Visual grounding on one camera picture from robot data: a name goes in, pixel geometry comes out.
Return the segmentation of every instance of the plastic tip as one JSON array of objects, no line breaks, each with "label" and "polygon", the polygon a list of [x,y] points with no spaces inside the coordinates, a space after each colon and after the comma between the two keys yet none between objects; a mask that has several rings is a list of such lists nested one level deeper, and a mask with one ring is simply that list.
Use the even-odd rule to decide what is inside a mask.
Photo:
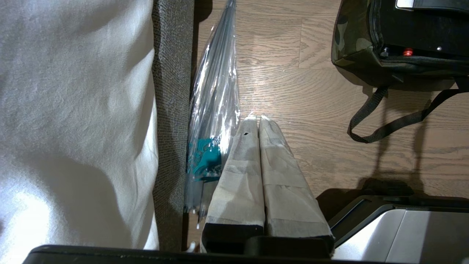
[{"label": "plastic tip", "polygon": [[193,253],[195,249],[196,249],[196,242],[192,241],[190,243],[189,248],[186,250],[186,253]]}]

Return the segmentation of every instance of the clear plastic wrap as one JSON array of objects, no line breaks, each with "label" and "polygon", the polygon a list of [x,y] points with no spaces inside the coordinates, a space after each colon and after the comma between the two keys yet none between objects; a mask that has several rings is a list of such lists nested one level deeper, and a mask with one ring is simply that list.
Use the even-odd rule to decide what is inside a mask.
[{"label": "clear plastic wrap", "polygon": [[201,58],[189,124],[185,211],[204,217],[239,123],[236,0],[228,0]]}]

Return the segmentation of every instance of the paper wrapping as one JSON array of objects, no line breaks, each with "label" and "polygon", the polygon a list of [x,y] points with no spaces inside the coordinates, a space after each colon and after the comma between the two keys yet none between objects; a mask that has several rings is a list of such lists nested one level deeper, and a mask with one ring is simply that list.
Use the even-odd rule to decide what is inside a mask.
[{"label": "paper wrapping", "polygon": [[282,131],[264,116],[259,124],[259,141],[267,235],[332,236]]},{"label": "paper wrapping", "polygon": [[249,116],[234,137],[206,223],[264,226],[264,222],[257,119]]}]

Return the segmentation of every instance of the gray upholstered panel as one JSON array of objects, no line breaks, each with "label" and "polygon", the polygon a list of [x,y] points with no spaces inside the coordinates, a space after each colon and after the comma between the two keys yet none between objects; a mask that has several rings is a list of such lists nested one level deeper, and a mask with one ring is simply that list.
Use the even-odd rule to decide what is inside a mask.
[{"label": "gray upholstered panel", "polygon": [[194,1],[155,0],[152,18],[159,148],[153,198],[160,249],[180,251]]}]

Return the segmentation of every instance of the black strap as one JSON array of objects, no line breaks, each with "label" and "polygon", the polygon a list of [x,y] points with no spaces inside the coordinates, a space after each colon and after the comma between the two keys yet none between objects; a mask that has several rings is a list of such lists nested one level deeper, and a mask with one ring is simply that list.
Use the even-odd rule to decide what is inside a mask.
[{"label": "black strap", "polygon": [[352,117],[350,120],[350,124],[348,125],[347,134],[358,142],[362,143],[373,143],[375,141],[381,140],[396,130],[403,128],[404,126],[408,126],[411,124],[415,124],[421,122],[429,115],[436,107],[438,107],[441,103],[443,103],[446,99],[459,94],[459,93],[467,93],[469,92],[469,78],[468,77],[459,77],[455,78],[456,84],[458,85],[459,89],[448,89],[441,91],[435,100],[431,102],[430,106],[427,109],[422,111],[418,111],[401,118],[398,118],[380,128],[378,128],[373,134],[360,137],[357,134],[352,132],[360,122],[362,122],[367,116],[369,116],[379,105],[383,97],[386,95],[388,87],[380,87],[376,90],[376,92],[367,100],[367,102],[358,110],[358,112]]}]

